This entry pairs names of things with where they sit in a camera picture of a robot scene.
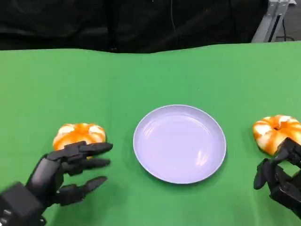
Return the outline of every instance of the black backdrop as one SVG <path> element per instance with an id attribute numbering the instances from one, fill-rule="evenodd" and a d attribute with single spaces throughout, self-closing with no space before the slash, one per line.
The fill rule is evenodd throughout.
<path id="1" fill-rule="evenodd" d="M 1 0 L 0 49 L 148 53 L 250 42 L 268 0 Z"/>

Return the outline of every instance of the table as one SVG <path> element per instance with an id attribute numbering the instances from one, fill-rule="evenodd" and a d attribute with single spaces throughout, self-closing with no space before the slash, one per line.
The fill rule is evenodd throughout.
<path id="1" fill-rule="evenodd" d="M 301 120 L 301 43 L 216 45 L 129 55 L 58 49 L 0 52 L 1 189 L 25 183 L 37 160 L 52 151 L 64 123 L 103 126 L 112 164 L 67 183 L 109 180 L 80 204 L 45 212 L 49 226 L 292 226 L 300 220 L 253 190 L 266 157 L 252 136 L 262 117 Z M 209 179 L 189 186 L 155 179 L 138 163 L 134 129 L 149 111 L 185 104 L 223 128 L 227 155 Z M 289 172 L 295 168 L 284 164 Z"/>

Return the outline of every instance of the robotic hand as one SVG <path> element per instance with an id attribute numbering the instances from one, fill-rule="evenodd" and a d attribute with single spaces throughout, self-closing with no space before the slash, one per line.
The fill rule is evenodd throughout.
<path id="1" fill-rule="evenodd" d="M 278 166 L 282 161 L 289 161 L 301 169 L 301 145 L 286 138 L 279 146 L 273 159 L 264 159 L 257 166 L 254 189 L 261 189 L 268 183 L 270 198 L 292 210 L 301 218 L 301 171 L 292 177 Z"/>
<path id="2" fill-rule="evenodd" d="M 96 177 L 82 186 L 62 186 L 63 175 L 81 174 L 84 170 L 104 167 L 108 159 L 87 157 L 113 148 L 109 143 L 87 145 L 85 141 L 66 145 L 64 149 L 42 156 L 26 186 L 20 182 L 0 194 L 0 226 L 44 226 L 42 213 L 52 204 L 61 206 L 82 201 L 107 179 Z"/>

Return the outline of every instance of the metal frame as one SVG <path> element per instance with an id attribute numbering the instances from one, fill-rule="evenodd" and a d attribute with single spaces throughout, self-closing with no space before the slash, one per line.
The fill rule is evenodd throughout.
<path id="1" fill-rule="evenodd" d="M 275 41 L 281 22 L 287 11 L 290 0 L 270 0 L 266 15 L 252 39 L 252 42 Z"/>

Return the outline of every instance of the orange bun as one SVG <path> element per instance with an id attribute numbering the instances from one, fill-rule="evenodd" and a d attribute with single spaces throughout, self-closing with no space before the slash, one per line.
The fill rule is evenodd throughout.
<path id="1" fill-rule="evenodd" d="M 287 137 L 301 145 L 301 124 L 291 116 L 265 117 L 253 125 L 253 135 L 263 151 L 274 155 Z"/>
<path id="2" fill-rule="evenodd" d="M 87 144 L 105 142 L 105 132 L 103 128 L 95 124 L 65 124 L 63 125 L 53 140 L 55 151 L 61 150 L 65 145 L 86 141 Z"/>

